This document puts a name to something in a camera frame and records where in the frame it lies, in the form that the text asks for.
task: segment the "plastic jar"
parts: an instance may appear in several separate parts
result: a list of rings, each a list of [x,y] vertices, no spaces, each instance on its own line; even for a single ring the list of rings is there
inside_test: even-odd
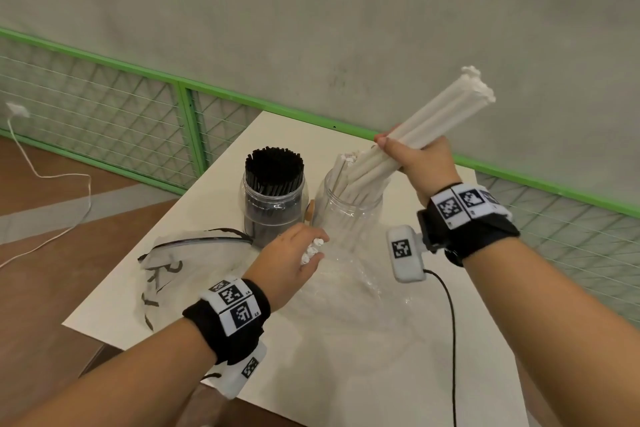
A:
[[[275,237],[304,220],[309,202],[307,181],[284,196],[266,196],[249,187],[243,175],[239,193],[240,209],[244,213],[244,233],[253,244],[264,247]]]
[[[311,225],[323,228],[332,245],[353,251],[358,243],[369,238],[371,230],[380,221],[382,196],[368,204],[342,201],[328,187],[330,173],[318,188]]]

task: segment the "white table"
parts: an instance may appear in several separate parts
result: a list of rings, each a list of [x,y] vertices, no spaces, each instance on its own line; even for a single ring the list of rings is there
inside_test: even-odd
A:
[[[371,142],[263,112],[64,325],[123,350],[148,337],[149,330],[136,316],[136,258],[148,252],[156,237],[180,230],[241,230],[237,193],[244,158],[263,146],[300,152],[313,197],[338,153],[366,149]],[[470,169],[458,171],[463,180],[476,181]],[[415,211],[420,204],[406,178],[396,174],[385,192],[382,222],[418,229]],[[425,254],[424,260],[447,283],[456,309],[458,424],[528,426],[513,354],[465,271],[441,254]],[[393,280],[390,268],[383,280]],[[262,340],[267,358],[240,398],[309,427],[452,425],[449,304],[436,280],[402,287],[420,298],[422,306],[412,311],[410,320],[425,334],[409,341],[394,334],[364,333],[347,339],[322,334],[313,321],[301,324],[283,310],[266,323]],[[372,346],[391,345],[393,350],[396,343],[401,347],[391,357],[380,353],[384,348]]]

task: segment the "hand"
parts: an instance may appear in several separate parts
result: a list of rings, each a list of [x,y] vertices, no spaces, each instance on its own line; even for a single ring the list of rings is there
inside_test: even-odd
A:
[[[290,229],[269,243],[243,278],[252,280],[262,289],[271,305],[271,312],[284,306],[318,268],[324,253],[316,253],[308,264],[300,266],[302,254],[315,238],[329,241],[322,229],[311,228],[302,223]]]
[[[461,181],[446,137],[439,137],[418,150],[388,138],[388,133],[379,133],[374,140],[389,157],[403,166],[403,172],[416,190],[422,206],[427,207],[429,199],[443,187]]]

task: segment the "gray wall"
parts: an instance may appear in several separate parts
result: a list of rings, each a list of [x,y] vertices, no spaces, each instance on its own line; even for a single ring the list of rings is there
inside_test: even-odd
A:
[[[640,0],[0,0],[0,26],[369,128],[474,64],[458,152],[640,204]]]

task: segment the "mesh panel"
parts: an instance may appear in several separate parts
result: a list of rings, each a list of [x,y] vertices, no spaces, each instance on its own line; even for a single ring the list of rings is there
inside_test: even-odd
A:
[[[640,327],[640,220],[477,172],[522,239]]]
[[[207,165],[213,164],[261,112],[199,91],[193,92],[193,102]]]
[[[170,83],[0,37],[0,102],[16,133],[189,187],[196,179]]]

